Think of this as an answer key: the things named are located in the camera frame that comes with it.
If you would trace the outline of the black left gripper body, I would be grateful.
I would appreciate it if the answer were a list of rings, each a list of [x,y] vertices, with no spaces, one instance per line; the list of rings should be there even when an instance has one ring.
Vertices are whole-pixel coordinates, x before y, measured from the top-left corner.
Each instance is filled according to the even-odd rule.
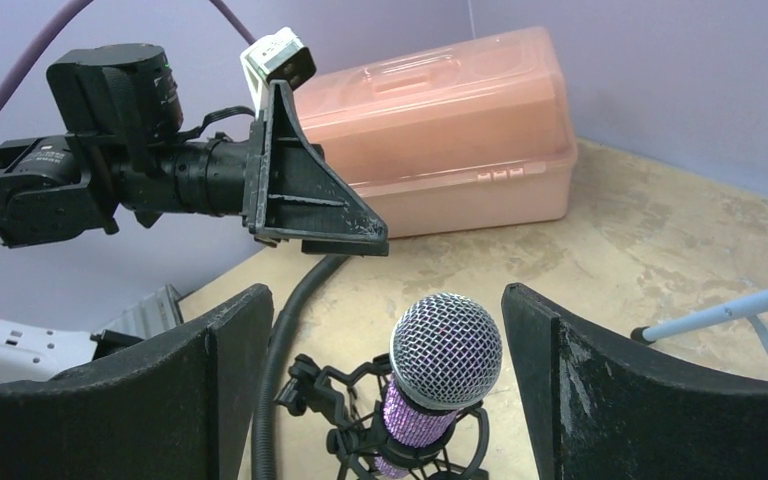
[[[248,145],[203,141],[211,123],[247,107],[208,114],[183,129],[177,83],[163,47],[124,43],[67,52],[46,70],[68,159],[55,182],[85,228],[112,229],[118,207],[144,227],[163,214],[215,217],[244,212]]]

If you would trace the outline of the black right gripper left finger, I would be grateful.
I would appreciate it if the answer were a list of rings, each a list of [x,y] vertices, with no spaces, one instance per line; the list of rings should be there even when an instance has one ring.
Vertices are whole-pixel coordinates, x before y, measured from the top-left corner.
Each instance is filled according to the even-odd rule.
[[[234,479],[274,305],[255,284],[44,382],[0,384],[0,479]]]

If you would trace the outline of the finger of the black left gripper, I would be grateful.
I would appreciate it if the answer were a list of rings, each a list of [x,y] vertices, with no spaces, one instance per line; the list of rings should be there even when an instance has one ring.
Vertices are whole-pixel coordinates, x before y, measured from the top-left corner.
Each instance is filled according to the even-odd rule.
[[[389,255],[389,243],[355,243],[302,240],[301,251],[310,255],[342,255],[342,256],[373,256],[386,257]]]
[[[387,240],[386,223],[305,136],[287,81],[269,84],[247,148],[244,225],[257,241]]]

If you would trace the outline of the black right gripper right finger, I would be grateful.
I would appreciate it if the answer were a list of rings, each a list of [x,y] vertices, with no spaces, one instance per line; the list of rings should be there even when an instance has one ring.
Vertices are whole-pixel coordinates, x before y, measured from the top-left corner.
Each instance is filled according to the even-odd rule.
[[[768,479],[768,381],[696,365],[521,283],[501,299],[542,479]]]

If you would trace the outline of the purple glitter microphone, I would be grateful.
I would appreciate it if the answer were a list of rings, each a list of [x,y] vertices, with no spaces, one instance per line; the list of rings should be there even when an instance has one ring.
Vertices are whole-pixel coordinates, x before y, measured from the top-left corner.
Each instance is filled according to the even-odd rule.
[[[455,293],[420,299],[391,333],[385,431],[401,446],[433,445],[493,389],[502,357],[500,331],[484,307]]]

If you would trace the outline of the black microphone shock mount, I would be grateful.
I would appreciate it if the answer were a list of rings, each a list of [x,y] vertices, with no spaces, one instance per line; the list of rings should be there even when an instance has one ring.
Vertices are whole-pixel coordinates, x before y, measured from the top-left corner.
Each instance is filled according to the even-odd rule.
[[[288,374],[275,403],[296,417],[309,410],[325,417],[332,426],[326,450],[340,463],[339,479],[489,477],[482,468],[490,437],[482,401],[448,412],[424,408],[397,386],[388,354],[349,373],[299,354]],[[451,460],[448,444],[467,417],[477,422],[478,440],[470,462],[459,465]]]

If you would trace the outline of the light blue music stand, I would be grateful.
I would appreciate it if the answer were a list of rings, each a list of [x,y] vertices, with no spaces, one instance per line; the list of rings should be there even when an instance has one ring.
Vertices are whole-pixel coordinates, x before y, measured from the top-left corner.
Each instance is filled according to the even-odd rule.
[[[629,337],[639,344],[652,345],[660,339],[737,320],[747,320],[768,358],[768,326],[761,319],[761,315],[764,313],[768,313],[768,289],[696,311],[662,324],[637,327],[631,331]]]

